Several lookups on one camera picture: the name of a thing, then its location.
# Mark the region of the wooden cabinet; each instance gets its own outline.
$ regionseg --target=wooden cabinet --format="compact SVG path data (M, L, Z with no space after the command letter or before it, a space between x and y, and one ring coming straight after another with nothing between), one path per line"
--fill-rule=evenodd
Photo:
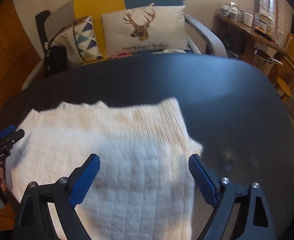
M40 57L27 37L12 0L0 4L0 110L21 90Z

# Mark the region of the deer antlers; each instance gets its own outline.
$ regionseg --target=deer antlers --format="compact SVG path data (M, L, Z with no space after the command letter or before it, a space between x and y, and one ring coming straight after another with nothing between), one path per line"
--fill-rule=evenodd
M143 25L143 27L145 27L145 28L148 28L149 25L150 25L150 23L151 23L151 22L154 20L154 18L155 18L155 15L156 15L155 10L154 10L154 9L151 9L151 10L152 10L152 12L147 12L147 11L145 11L145 13L146 13L149 17L151 17L151 19L149 19L147 16L145 16L145 18L147 19L146 22L144 21L145 24ZM132 14L125 13L125 15L123 16L122 19L125 21L126 24L131 24L131 25L134 26L134 27L138 27L138 24L135 23L135 21L131 18L131 16L132 16Z
M147 18L147 16L145 16L145 18L147 19L147 22L144 21L144 23L145 23L144 27L145 27L145 28L148 28L149 25L150 25L150 23L151 23L151 22L154 20L154 18L155 18L155 15L156 15L155 10L154 10L154 9L151 9L151 10L153 11L152 13L151 13L151 12L146 12L146 11L145 11L145 13L148 14L149 17L151 17L151 20L150 20L150 19Z
M128 17L128 19L126 19L125 16L123 16L122 19L125 21L126 24L131 24L135 27L138 27L138 24L136 24L135 21L131 18L132 14L125 13L125 15Z

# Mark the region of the geometric triangle pillow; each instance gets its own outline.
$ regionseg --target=geometric triangle pillow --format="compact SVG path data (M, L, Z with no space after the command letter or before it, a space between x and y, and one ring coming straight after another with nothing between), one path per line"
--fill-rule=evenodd
M95 37L91 16L68 24L53 38L50 47L65 46L70 66L103 59Z

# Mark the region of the deer print pillow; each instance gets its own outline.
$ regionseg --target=deer print pillow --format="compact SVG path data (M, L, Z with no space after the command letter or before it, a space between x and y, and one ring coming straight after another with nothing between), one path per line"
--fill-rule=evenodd
M102 15L108 55L188 50L184 8L148 6Z

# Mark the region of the white wall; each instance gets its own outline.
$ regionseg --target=white wall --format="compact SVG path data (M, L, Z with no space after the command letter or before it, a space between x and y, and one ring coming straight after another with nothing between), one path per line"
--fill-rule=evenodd
M254 0L186 0L185 12L211 29L214 15L219 13L221 4L229 5L229 2L241 5L241 9L250 14L254 13ZM189 26L187 27L187 33L199 50L204 53L206 50L206 43L204 40Z
M283 22L283 33L285 37L287 37L288 33L291 31L291 24L293 21L294 10L289 5L289 3L285 0L285 7L284 7L284 22Z

